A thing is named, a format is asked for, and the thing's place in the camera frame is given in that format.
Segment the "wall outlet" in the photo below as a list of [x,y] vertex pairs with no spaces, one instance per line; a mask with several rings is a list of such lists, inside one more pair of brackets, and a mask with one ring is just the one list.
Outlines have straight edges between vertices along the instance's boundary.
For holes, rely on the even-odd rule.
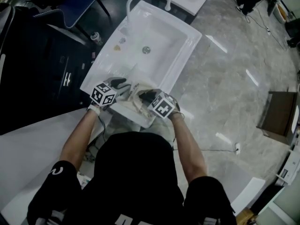
[[240,154],[240,143],[239,142],[237,142],[234,146],[234,153],[236,154],[236,155],[239,155]]

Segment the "black sleeve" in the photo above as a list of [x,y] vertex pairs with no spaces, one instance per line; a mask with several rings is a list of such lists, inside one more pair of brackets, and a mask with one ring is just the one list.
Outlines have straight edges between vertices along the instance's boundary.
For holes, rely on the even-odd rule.
[[194,179],[187,189],[184,207],[200,224],[236,225],[233,209],[222,184],[212,177]]
[[47,220],[53,210],[67,209],[80,192],[74,165],[67,161],[57,162],[28,206],[28,224],[34,225],[38,218]]

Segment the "blue cushion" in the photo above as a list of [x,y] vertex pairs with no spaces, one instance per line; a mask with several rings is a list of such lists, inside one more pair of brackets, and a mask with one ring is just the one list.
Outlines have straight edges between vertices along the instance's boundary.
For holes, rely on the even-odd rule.
[[68,29],[74,27],[82,15],[96,0],[65,0],[58,6],[65,18]]

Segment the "black shirt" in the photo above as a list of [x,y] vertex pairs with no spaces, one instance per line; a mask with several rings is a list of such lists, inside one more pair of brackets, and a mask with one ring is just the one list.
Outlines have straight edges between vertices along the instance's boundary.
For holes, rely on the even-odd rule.
[[215,178],[193,180],[184,201],[170,144],[161,136],[138,132],[108,139],[83,190],[75,167],[57,162],[31,201],[27,220],[30,225],[38,218],[57,220],[54,211],[65,214],[62,224],[236,224]]

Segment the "chair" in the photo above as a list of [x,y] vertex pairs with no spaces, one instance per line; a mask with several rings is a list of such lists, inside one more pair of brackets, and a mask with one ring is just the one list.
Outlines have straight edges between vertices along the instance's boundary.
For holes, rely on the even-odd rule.
[[101,2],[101,0],[64,0],[56,9],[36,14],[33,17],[41,20],[43,23],[51,24],[59,28],[71,30],[76,27],[88,39],[90,36],[79,26],[78,21],[90,6],[97,1],[101,8],[110,18],[110,14]]

